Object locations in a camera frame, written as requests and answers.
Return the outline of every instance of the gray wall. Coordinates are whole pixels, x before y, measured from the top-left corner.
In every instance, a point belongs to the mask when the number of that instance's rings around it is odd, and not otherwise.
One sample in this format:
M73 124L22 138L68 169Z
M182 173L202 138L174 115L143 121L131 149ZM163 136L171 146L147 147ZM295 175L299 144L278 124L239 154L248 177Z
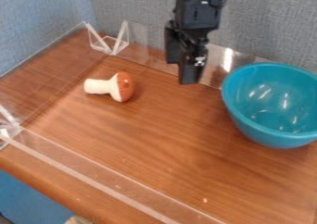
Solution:
M123 19L163 26L175 0L92 0L100 30ZM317 72L317 0L228 0L211 41Z
M89 0L0 0L0 75L85 19Z

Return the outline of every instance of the teal bowl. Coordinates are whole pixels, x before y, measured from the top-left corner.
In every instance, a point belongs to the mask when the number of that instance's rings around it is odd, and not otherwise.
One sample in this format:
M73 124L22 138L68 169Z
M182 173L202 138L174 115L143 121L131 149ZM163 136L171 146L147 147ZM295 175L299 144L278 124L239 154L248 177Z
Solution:
M294 148L317 139L317 76L283 64L256 63L224 78L232 121L256 143Z

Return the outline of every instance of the wooden surface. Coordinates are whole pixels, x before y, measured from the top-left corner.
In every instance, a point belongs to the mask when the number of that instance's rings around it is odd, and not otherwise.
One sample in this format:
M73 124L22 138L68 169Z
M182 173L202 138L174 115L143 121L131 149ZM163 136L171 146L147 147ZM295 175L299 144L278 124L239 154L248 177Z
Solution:
M224 223L315 224L315 144L281 151L234 127L220 92L107 57L85 78L119 70L136 82L124 104L83 92L83 79L26 127ZM157 223L13 147L0 166L95 223Z

